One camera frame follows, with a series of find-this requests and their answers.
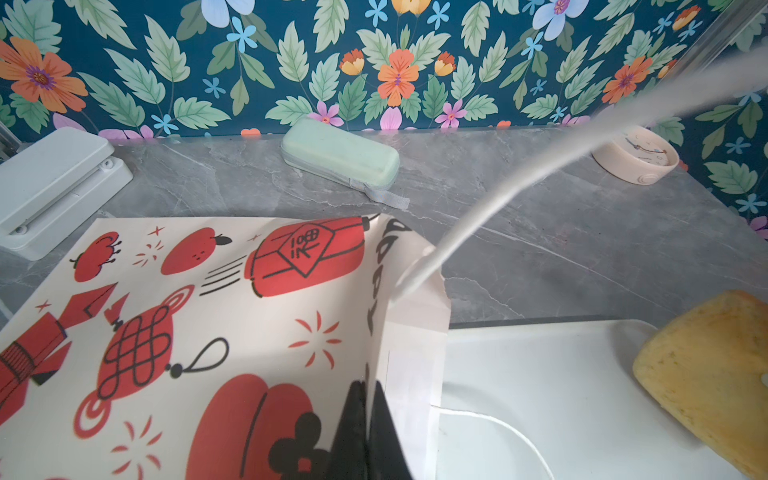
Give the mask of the red white paper bag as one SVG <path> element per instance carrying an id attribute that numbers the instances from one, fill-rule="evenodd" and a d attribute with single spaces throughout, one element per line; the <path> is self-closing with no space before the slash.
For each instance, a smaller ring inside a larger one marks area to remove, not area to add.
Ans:
<path id="1" fill-rule="evenodd" d="M 425 477 L 446 260 L 523 190 L 630 128 L 766 83 L 761 47 L 571 128 L 438 244 L 385 213 L 95 222 L 1 332 L 2 477 L 325 479 L 354 381 L 366 445 L 379 382 Z"/>

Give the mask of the orange triangular fake bread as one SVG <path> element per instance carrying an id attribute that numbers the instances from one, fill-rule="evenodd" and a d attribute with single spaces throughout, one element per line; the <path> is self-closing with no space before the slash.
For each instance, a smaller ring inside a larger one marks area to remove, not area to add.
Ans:
<path id="1" fill-rule="evenodd" d="M 767 305 L 726 291 L 645 342 L 635 379 L 695 437 L 750 479 L 767 476 Z"/>

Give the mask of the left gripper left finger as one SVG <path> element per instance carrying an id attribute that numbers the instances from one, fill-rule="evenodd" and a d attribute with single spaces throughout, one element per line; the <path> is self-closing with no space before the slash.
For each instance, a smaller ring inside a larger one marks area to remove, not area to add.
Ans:
<path id="1" fill-rule="evenodd" d="M 350 384 L 341 418 L 331 446 L 325 479 L 367 478 L 365 385 Z"/>

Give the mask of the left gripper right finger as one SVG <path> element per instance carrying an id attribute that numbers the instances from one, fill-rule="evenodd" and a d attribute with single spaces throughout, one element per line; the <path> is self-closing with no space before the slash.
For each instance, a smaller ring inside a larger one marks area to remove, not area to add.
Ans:
<path id="1" fill-rule="evenodd" d="M 368 478 L 412 480 L 384 390 L 376 382 L 368 438 Z"/>

